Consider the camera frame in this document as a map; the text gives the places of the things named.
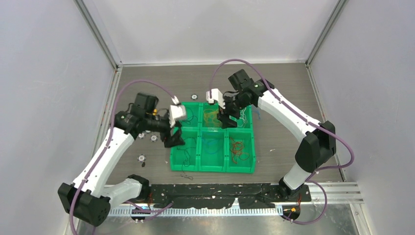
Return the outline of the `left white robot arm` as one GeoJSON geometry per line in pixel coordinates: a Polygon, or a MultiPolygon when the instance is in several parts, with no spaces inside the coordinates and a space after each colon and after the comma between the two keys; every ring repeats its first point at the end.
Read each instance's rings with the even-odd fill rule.
{"type": "Polygon", "coordinates": [[[126,111],[114,115],[103,143],[82,173],[58,189],[69,215],[98,227],[112,208],[130,199],[139,203],[149,199],[149,181],[141,176],[132,174],[110,188],[105,184],[124,152],[145,131],[158,132],[166,148],[185,144],[180,123],[187,118],[185,106],[174,97],[167,113],[160,116],[156,113],[158,101],[154,95],[138,93],[126,111]]]}

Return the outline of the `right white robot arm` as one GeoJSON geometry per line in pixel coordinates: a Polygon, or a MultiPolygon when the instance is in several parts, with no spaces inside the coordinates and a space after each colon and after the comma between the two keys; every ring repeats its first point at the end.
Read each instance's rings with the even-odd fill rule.
{"type": "Polygon", "coordinates": [[[299,141],[295,164],[278,183],[279,195],[292,201],[299,188],[316,170],[336,153],[335,126],[330,121],[319,122],[294,106],[266,79],[254,81],[245,70],[239,70],[228,78],[233,87],[232,96],[219,89],[210,88],[206,93],[209,104],[219,105],[218,120],[223,128],[234,128],[240,111],[255,106],[279,121],[299,141]]]}

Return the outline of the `poker chip right middle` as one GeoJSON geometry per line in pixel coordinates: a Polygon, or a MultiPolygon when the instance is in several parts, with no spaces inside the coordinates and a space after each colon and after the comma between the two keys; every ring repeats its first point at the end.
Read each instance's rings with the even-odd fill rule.
{"type": "Polygon", "coordinates": [[[151,142],[156,142],[159,139],[159,137],[157,135],[151,135],[150,136],[150,141],[151,142]]]}

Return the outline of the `green six-compartment bin tray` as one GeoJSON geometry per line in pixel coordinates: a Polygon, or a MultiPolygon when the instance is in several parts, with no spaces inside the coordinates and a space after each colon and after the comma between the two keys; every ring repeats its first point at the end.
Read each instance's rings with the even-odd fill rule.
{"type": "Polygon", "coordinates": [[[218,105],[184,103],[185,145],[171,148],[170,168],[181,172],[254,173],[256,153],[252,109],[241,110],[236,128],[221,128],[218,105]]]}

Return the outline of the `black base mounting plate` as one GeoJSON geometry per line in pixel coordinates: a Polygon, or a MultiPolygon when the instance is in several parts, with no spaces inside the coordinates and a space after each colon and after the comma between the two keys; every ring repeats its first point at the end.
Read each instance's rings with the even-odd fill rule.
{"type": "Polygon", "coordinates": [[[131,202],[173,209],[228,209],[234,202],[241,209],[270,209],[275,203],[311,202],[307,185],[293,194],[285,193],[277,184],[152,184],[147,198],[132,198],[131,202]]]}

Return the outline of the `aluminium front rail frame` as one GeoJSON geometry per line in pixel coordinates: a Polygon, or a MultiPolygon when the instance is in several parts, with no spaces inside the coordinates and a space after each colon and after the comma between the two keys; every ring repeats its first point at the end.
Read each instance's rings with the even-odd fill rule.
{"type": "Polygon", "coordinates": [[[110,210],[97,228],[75,220],[78,235],[372,235],[356,183],[307,184],[289,200],[276,184],[153,186],[152,213],[110,210]]]}

